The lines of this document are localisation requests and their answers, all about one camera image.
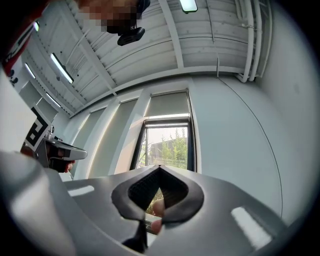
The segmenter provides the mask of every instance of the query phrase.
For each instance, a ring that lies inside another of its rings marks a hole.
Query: black cable
[[[259,125],[260,125],[260,127],[261,127],[261,129],[262,129],[262,131],[263,131],[263,133],[264,133],[264,136],[266,137],[266,139],[267,139],[267,141],[268,141],[268,143],[269,143],[269,146],[270,146],[270,148],[271,148],[271,151],[272,151],[272,154],[273,154],[273,158],[274,158],[274,161],[275,161],[275,164],[276,164],[276,169],[277,169],[278,175],[279,175],[280,192],[281,192],[281,217],[282,217],[282,211],[283,211],[283,205],[284,205],[284,203],[283,203],[283,196],[282,196],[281,176],[280,176],[280,172],[279,172],[278,162],[277,162],[277,159],[276,159],[274,150],[273,150],[273,148],[272,148],[272,146],[271,146],[271,143],[270,143],[270,141],[269,141],[269,139],[268,139],[268,136],[267,136],[264,128],[262,127],[259,119],[258,119],[257,116],[255,115],[255,113],[251,110],[251,108],[247,105],[247,103],[246,103],[246,102],[239,96],[239,94],[237,94],[229,85],[227,85],[227,84],[226,84],[224,81],[222,81],[219,77],[218,77],[218,79],[219,79],[222,83],[224,83],[231,91],[233,91],[233,92],[240,98],[240,100],[242,100],[242,102],[247,106],[247,108],[251,111],[251,113],[253,114],[253,116],[255,117],[255,119],[258,121],[258,123],[259,123]]]

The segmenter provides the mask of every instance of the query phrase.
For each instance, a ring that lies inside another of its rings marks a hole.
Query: ceiling
[[[73,0],[51,3],[38,20],[23,58],[41,86],[70,115],[95,101],[161,77],[193,72],[243,73],[248,30],[237,18],[234,0],[197,0],[184,13],[179,0],[151,0],[138,27],[138,42],[118,46],[118,36],[84,27]],[[73,77],[69,84],[50,60],[55,53]]]

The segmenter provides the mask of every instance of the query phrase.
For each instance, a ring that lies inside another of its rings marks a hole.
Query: white beam
[[[78,23],[71,13],[67,3],[65,1],[59,1],[55,3],[61,13],[62,18],[64,19],[65,23],[69,26],[72,36],[76,41],[79,41],[83,37],[83,32],[81,31]],[[89,62],[91,62],[93,68],[97,72],[97,74],[105,81],[105,85],[108,89],[116,95],[113,88],[117,85],[115,81],[112,79],[110,74],[107,72],[104,65],[101,63],[100,59],[96,55],[95,51],[92,49],[91,45],[88,43],[87,39],[84,37],[80,43],[80,48],[83,51],[83,54],[87,58]]]
[[[120,86],[118,86],[115,91],[118,92],[122,89],[129,88],[131,86],[136,86],[141,83],[149,82],[152,80],[160,79],[160,78],[166,78],[166,77],[172,77],[172,76],[178,76],[178,75],[184,75],[184,74],[192,74],[192,73],[216,73],[217,72],[217,66],[190,66],[190,67],[184,67],[184,68],[176,68],[171,70],[166,70],[158,73],[149,74],[140,78],[137,78],[135,80],[131,80],[129,82],[126,82]],[[230,67],[230,66],[219,66],[219,72],[228,72],[228,73],[241,73],[244,72],[244,68],[237,68],[237,67]],[[96,97],[95,99],[88,102],[86,105],[79,108],[76,112],[79,113],[86,107],[94,104],[96,101],[101,100],[102,98],[111,95],[112,93],[107,91],[100,96]]]
[[[48,89],[48,91],[51,93],[50,96],[53,97],[54,100],[57,101],[72,116],[76,111],[75,108],[72,107],[60,94],[58,94],[57,90],[47,81],[45,76],[38,69],[37,65],[35,64],[35,61],[31,58],[31,55],[29,54],[28,50],[26,50],[22,54],[22,58],[27,62],[29,68],[31,69],[32,73],[35,76],[35,79],[30,79],[30,82],[37,89],[37,91],[41,94],[41,96],[46,99],[48,98],[46,91],[44,89],[42,89],[40,83]]]
[[[160,4],[162,12],[164,14],[166,24],[168,25],[168,28],[169,28],[169,32],[171,35],[173,48],[174,48],[174,52],[175,52],[176,62],[178,64],[178,69],[181,69],[184,67],[184,60],[182,57],[179,36],[178,36],[178,32],[177,32],[174,18],[172,16],[172,13],[169,8],[167,0],[159,0],[159,4]]]
[[[63,85],[68,89],[68,91],[74,95],[74,97],[80,102],[81,105],[85,105],[87,103],[85,99],[76,91],[75,88],[72,87],[72,85],[68,82],[68,80],[61,74],[58,67],[54,64],[48,52],[46,51],[45,47],[41,43],[38,35],[36,35],[35,33],[32,33],[29,43],[36,45],[36,47],[42,54],[48,66],[51,68],[51,70],[55,73],[57,77],[60,77],[61,83],[63,83]]]

